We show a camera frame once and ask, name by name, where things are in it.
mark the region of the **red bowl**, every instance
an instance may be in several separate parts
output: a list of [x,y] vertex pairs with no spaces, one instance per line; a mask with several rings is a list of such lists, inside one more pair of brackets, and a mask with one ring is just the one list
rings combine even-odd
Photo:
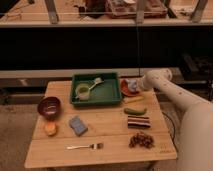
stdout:
[[38,104],[37,110],[47,120],[54,120],[61,112],[61,102],[57,97],[46,97]]

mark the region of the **red dish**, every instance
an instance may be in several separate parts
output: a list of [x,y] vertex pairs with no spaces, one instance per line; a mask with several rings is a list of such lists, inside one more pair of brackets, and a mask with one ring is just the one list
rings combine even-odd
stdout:
[[121,92],[125,95],[125,96],[129,96],[129,97],[133,97],[133,96],[137,96],[139,94],[139,91],[136,92],[131,92],[128,89],[128,84],[125,80],[121,81]]
[[54,120],[61,111],[61,102],[57,97],[44,98],[37,107],[40,115],[47,120]]

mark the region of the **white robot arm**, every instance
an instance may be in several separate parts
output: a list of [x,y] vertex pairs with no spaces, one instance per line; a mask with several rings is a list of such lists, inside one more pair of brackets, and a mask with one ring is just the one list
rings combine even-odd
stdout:
[[157,88],[185,112],[181,123],[178,171],[213,170],[213,104],[170,82],[169,69],[151,70],[140,81],[143,90]]

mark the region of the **green vegetable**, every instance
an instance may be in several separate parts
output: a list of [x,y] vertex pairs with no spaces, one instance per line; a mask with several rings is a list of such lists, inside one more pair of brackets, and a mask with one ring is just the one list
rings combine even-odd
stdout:
[[131,108],[124,108],[124,113],[130,114],[130,115],[144,115],[147,112],[147,108],[144,108],[142,111],[134,110]]

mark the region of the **table leg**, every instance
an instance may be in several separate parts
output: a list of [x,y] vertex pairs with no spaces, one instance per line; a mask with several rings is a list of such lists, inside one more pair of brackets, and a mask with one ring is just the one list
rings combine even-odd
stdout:
[[150,164],[147,167],[147,171],[152,171],[157,161],[150,161]]

